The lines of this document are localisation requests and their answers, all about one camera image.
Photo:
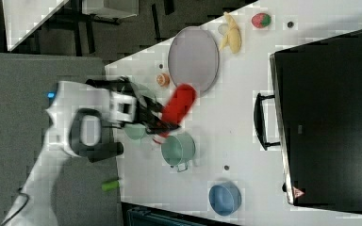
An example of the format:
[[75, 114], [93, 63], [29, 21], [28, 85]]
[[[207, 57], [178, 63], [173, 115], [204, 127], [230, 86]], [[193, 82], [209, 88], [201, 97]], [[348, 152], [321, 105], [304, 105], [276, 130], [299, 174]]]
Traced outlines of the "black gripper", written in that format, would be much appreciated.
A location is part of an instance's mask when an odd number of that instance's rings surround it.
[[122, 76], [120, 82], [120, 93], [137, 99], [133, 122], [142, 124], [149, 135], [170, 133], [180, 128], [177, 123], [164, 121], [158, 116], [164, 106], [146, 86], [135, 83], [126, 76]]

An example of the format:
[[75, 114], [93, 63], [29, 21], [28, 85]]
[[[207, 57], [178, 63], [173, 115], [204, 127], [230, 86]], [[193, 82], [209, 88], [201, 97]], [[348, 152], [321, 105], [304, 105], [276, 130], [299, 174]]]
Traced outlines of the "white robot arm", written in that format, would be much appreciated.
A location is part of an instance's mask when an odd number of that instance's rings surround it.
[[127, 76], [57, 82], [46, 109], [50, 126], [40, 154], [0, 226], [58, 226], [52, 192], [67, 161], [84, 157], [97, 162], [120, 155], [123, 144], [110, 130], [127, 124], [141, 124], [149, 135], [177, 130], [177, 122], [165, 122], [156, 115], [162, 109], [161, 104], [141, 95]]

